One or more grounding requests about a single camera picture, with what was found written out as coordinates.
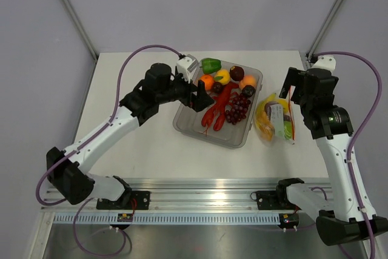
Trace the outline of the dark red grape bunch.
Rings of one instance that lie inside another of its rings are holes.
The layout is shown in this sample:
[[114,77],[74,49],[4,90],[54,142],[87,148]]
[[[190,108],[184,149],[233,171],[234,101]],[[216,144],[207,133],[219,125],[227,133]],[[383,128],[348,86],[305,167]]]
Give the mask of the dark red grape bunch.
[[226,122],[235,125],[244,121],[248,117],[251,104],[251,100],[243,93],[235,95],[227,104]]

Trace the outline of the yellow ginger root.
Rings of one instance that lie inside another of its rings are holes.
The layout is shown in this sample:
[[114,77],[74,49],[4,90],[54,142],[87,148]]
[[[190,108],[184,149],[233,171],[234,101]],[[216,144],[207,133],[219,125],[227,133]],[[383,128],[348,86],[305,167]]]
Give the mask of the yellow ginger root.
[[271,142],[273,139],[273,126],[266,114],[266,112],[261,112],[257,119],[257,126],[260,131],[261,138]]

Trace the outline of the red crayfish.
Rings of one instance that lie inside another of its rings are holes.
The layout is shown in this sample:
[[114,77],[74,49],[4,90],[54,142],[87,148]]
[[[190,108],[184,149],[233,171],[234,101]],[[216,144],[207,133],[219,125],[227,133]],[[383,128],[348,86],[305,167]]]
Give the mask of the red crayfish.
[[222,92],[218,96],[214,96],[214,105],[210,107],[204,114],[201,125],[205,127],[203,133],[207,135],[208,129],[213,126],[214,131],[220,131],[226,120],[226,106],[229,105],[230,99],[233,98],[236,93],[232,90],[237,89],[239,85],[235,82],[229,82],[226,84]]

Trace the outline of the dark red round fruit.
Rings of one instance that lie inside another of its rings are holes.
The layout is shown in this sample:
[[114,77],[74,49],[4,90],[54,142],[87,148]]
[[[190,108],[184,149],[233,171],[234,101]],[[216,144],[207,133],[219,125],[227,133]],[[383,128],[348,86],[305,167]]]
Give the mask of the dark red round fruit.
[[271,115],[271,112],[272,112],[272,106],[276,105],[277,102],[274,102],[274,101],[271,101],[271,102],[267,102],[264,106],[264,111],[266,113],[267,116],[270,116]]

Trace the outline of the aluminium frame post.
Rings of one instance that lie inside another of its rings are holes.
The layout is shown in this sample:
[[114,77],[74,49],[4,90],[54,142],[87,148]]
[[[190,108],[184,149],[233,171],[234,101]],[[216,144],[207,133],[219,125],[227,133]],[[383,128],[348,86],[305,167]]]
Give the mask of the aluminium frame post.
[[341,7],[346,0],[334,0],[330,10],[328,11],[327,16],[324,19],[321,27],[318,30],[315,38],[313,39],[312,44],[310,45],[308,51],[306,52],[307,60],[311,60],[312,56],[317,52],[321,43],[324,41],[325,36],[330,30],[331,25],[333,24],[336,16],[340,12]]
[[91,56],[93,62],[96,64],[98,62],[99,53],[95,46],[93,45],[89,35],[87,34],[74,6],[72,5],[71,0],[59,0],[63,5],[64,10],[66,11],[68,17],[70,18],[75,30],[77,31],[81,41],[87,48],[89,55]]

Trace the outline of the orange fruit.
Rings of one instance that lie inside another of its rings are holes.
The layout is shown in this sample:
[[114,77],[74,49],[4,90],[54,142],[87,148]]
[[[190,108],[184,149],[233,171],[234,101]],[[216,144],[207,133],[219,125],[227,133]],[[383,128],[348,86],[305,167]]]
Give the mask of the orange fruit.
[[212,75],[205,74],[202,77],[200,77],[200,80],[204,83],[205,90],[211,91],[212,86],[215,83],[214,77]]

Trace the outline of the black shiny fruit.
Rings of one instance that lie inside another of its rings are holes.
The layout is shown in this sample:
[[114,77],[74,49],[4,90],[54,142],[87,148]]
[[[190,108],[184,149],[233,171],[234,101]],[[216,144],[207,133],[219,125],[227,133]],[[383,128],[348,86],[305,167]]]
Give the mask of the black shiny fruit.
[[251,85],[246,85],[242,89],[242,95],[245,96],[246,98],[251,98],[256,92],[256,89],[254,86]]

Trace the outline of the right aluminium frame post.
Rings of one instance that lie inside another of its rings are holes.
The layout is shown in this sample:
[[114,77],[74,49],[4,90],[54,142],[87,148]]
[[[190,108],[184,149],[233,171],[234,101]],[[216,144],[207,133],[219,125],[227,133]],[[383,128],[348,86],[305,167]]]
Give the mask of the right aluminium frame post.
[[315,38],[313,39],[312,44],[310,45],[308,51],[306,52],[307,60],[311,60],[312,56],[317,52],[321,43],[324,41],[325,36],[330,30],[331,25],[333,24],[336,16],[340,12],[341,7],[346,0],[334,0],[330,10],[328,11],[327,16],[324,19],[321,27],[318,30]]

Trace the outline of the green bell pepper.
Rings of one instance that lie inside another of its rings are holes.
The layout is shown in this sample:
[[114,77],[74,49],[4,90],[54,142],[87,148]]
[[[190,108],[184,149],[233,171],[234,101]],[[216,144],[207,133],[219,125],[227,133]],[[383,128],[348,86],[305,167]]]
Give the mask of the green bell pepper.
[[213,58],[204,58],[201,61],[202,72],[205,75],[211,75],[219,70],[221,70],[221,61]]

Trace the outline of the clear plastic food bin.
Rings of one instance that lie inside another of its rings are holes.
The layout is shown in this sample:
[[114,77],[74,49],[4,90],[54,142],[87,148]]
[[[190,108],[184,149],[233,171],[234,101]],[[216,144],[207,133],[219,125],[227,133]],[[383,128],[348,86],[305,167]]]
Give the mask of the clear plastic food bin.
[[226,121],[222,128],[215,131],[213,129],[214,124],[205,127],[202,126],[202,118],[211,107],[208,107],[201,112],[194,112],[187,107],[179,106],[173,120],[175,130],[192,138],[231,149],[237,149],[245,145],[247,135],[252,127],[254,106],[258,101],[259,92],[262,87],[263,74],[258,69],[252,67],[240,67],[244,70],[246,75],[253,76],[256,81],[255,93],[249,98],[251,103],[245,112],[246,117],[244,119],[238,121],[235,125]]

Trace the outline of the yellow fruit with leaf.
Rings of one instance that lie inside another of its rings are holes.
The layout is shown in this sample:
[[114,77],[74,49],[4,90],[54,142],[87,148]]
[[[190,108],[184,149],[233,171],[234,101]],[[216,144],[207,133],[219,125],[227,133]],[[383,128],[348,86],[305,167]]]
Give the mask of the yellow fruit with leaf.
[[221,69],[215,73],[214,80],[222,85],[226,85],[230,82],[230,73],[227,69]]

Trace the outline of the light green wrinkled fruit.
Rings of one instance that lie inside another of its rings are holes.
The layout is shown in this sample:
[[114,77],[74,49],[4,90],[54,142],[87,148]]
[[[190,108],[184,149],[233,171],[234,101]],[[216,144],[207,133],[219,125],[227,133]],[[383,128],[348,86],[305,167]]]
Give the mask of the light green wrinkled fruit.
[[284,138],[286,140],[294,140],[294,129],[291,121],[284,121]]

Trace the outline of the dark red fruit at edge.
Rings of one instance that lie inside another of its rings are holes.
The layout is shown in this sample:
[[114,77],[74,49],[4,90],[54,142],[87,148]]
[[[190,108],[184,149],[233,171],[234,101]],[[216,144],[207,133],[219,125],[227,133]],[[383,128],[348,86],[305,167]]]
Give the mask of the dark red fruit at edge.
[[230,68],[229,74],[231,79],[236,82],[240,82],[245,76],[244,69],[240,66],[232,66]]

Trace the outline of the yellow banana bunch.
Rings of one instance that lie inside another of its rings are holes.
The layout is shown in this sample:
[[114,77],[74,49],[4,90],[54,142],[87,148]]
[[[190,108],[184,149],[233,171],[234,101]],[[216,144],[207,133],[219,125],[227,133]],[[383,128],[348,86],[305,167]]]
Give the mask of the yellow banana bunch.
[[255,111],[255,126],[258,129],[257,126],[257,119],[259,117],[259,114],[264,111],[264,106],[267,102],[277,102],[276,105],[272,106],[272,112],[271,115],[268,116],[274,130],[273,130],[273,136],[280,136],[284,137],[284,120],[283,115],[289,114],[292,116],[291,106],[289,104],[289,100],[280,98],[277,93],[270,94],[267,98],[262,100],[256,107]]

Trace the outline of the clear zip bag orange zipper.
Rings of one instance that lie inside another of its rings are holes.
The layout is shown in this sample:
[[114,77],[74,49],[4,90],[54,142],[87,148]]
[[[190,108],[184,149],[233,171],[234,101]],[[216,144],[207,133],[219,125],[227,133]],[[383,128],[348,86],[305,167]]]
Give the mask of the clear zip bag orange zipper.
[[281,98],[278,92],[272,92],[255,109],[255,128],[261,141],[268,146],[279,140],[295,143],[296,128],[291,93],[292,90],[289,89],[286,97]]

